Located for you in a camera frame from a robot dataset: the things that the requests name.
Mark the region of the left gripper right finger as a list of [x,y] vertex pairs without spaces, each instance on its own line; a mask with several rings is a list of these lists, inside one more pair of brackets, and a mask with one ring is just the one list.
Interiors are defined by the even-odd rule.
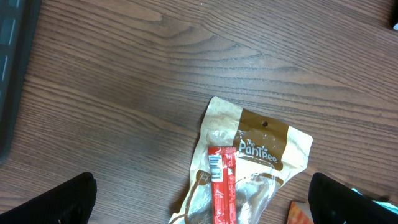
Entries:
[[319,172],[308,202],[314,224],[397,224],[396,213]]

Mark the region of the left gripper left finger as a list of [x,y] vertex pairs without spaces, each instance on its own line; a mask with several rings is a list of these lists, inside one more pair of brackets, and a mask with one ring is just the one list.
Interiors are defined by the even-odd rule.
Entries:
[[83,172],[1,214],[1,224],[87,224],[96,193],[93,174]]

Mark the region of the small orange snack packet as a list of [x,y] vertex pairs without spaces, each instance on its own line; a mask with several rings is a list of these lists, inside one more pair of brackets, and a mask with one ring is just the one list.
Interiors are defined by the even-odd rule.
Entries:
[[292,201],[286,224],[314,224],[309,203]]

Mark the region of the teal orange snack packet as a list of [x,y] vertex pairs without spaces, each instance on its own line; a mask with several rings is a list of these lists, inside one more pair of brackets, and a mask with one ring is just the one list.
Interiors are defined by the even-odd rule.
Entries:
[[392,213],[394,213],[394,214],[396,214],[396,215],[398,214],[397,206],[395,206],[395,205],[389,203],[389,199],[388,199],[388,198],[385,198],[385,197],[378,197],[378,198],[376,198],[376,197],[373,197],[373,196],[371,196],[371,195],[366,195],[366,194],[361,193],[361,192],[360,192],[359,190],[357,190],[356,188],[351,188],[351,190],[354,191],[354,192],[356,192],[357,194],[360,194],[360,195],[363,196],[363,197],[366,197],[366,198],[372,200],[374,203],[376,203],[376,204],[382,206],[383,208],[389,210],[390,212],[392,212]]

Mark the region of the beige snack pouch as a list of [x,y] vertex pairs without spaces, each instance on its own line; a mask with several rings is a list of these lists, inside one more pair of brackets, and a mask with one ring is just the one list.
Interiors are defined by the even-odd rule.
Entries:
[[236,221],[258,223],[275,193],[307,168],[313,138],[277,119],[213,97],[190,164],[190,186],[170,223],[213,223],[208,148],[236,148]]

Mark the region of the red snack bar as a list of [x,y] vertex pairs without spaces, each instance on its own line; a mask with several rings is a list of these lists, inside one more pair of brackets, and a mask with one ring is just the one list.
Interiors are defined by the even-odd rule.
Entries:
[[214,224],[236,224],[236,148],[209,147]]

